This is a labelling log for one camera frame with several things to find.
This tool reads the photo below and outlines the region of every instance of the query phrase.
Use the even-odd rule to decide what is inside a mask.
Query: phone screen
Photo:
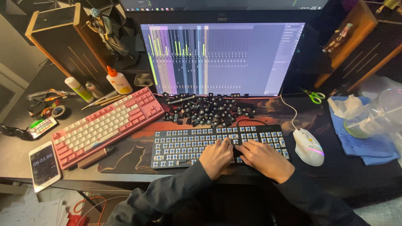
[[[34,184],[42,185],[59,174],[52,145],[44,147],[30,158]]]

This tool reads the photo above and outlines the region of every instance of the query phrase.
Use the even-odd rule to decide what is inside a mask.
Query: sunglasses
[[[26,129],[20,129],[15,127],[9,127],[0,123],[0,134],[16,137],[21,140],[33,140],[30,132],[28,132],[29,127]]]

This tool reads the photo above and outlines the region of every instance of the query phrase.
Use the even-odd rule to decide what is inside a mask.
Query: scissors
[[[325,95],[322,94],[321,92],[312,92],[312,91],[308,91],[305,89],[302,89],[299,87],[299,89],[303,92],[305,92],[310,98],[311,101],[313,101],[313,103],[315,104],[321,104],[323,99],[325,99]]]

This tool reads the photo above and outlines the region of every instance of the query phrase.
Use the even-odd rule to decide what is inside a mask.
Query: desk leg
[[[82,191],[77,191],[85,200],[87,200],[92,206],[95,207],[99,211],[99,213],[102,213],[102,208],[100,205],[96,205],[86,194]]]

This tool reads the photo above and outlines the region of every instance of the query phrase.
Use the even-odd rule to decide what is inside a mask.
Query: black sleeve
[[[324,193],[297,169],[282,184],[275,184],[294,206],[308,214],[314,225],[369,225],[343,200]]]
[[[210,186],[208,177],[199,161],[183,173],[154,180],[147,191],[139,188],[112,211],[106,226],[145,225],[159,219],[162,214],[173,213],[182,201]]]

